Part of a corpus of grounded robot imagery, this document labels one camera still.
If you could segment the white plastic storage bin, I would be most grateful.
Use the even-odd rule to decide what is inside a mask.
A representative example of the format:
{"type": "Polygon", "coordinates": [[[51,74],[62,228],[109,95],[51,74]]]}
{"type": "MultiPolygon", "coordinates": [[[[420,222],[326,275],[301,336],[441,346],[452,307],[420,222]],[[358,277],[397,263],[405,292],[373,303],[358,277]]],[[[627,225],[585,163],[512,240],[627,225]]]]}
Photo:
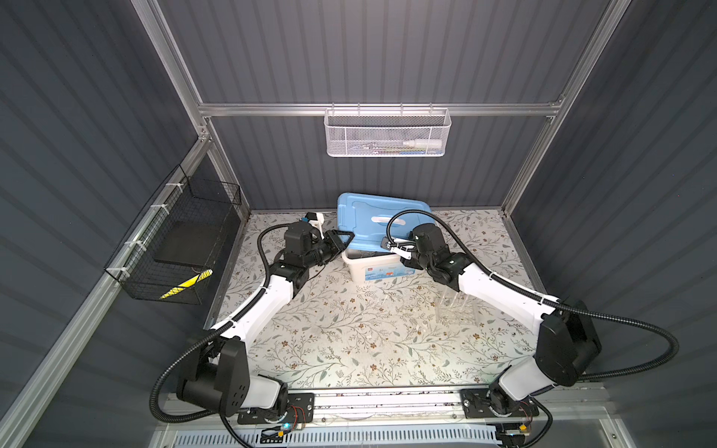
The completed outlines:
{"type": "Polygon", "coordinates": [[[412,276],[416,273],[416,269],[404,266],[401,262],[403,259],[393,253],[347,248],[342,253],[342,260],[348,267],[351,279],[357,284],[412,276]]]}

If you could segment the blue plastic bin lid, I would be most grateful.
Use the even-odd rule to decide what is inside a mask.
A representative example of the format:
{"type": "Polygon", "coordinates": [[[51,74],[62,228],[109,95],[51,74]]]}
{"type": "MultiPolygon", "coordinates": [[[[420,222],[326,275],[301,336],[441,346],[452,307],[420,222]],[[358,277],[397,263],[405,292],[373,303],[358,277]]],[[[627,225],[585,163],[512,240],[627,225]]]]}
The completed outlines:
{"type": "Polygon", "coordinates": [[[354,233],[349,249],[386,252],[381,243],[387,236],[388,222],[405,210],[431,213],[426,203],[416,200],[345,192],[338,198],[337,227],[340,231],[354,233]]]}

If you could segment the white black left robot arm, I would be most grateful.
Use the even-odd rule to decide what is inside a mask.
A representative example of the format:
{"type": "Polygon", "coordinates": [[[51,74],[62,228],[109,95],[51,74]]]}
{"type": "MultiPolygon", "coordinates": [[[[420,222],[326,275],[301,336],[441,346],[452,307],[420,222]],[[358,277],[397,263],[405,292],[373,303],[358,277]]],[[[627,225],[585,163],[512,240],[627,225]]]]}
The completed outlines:
{"type": "Polygon", "coordinates": [[[304,220],[274,225],[257,237],[263,283],[178,364],[177,398],[203,414],[230,417],[241,410],[281,416],[289,407],[286,383],[249,367],[249,349],[272,318],[310,279],[347,250],[352,231],[322,231],[304,220]]]}

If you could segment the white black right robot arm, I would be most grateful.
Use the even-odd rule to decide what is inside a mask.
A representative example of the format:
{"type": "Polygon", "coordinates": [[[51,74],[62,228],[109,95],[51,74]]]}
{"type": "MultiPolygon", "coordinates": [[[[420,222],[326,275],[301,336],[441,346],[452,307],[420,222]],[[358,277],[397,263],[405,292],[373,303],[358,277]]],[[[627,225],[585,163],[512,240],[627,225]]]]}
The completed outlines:
{"type": "Polygon", "coordinates": [[[497,416],[509,416],[529,396],[553,386],[573,386],[601,352],[601,343],[580,301],[567,311],[556,300],[508,280],[473,255],[450,250],[440,228],[421,224],[408,236],[407,264],[437,283],[478,298],[509,315],[537,336],[533,355],[506,368],[488,387],[484,402],[497,416]]]}

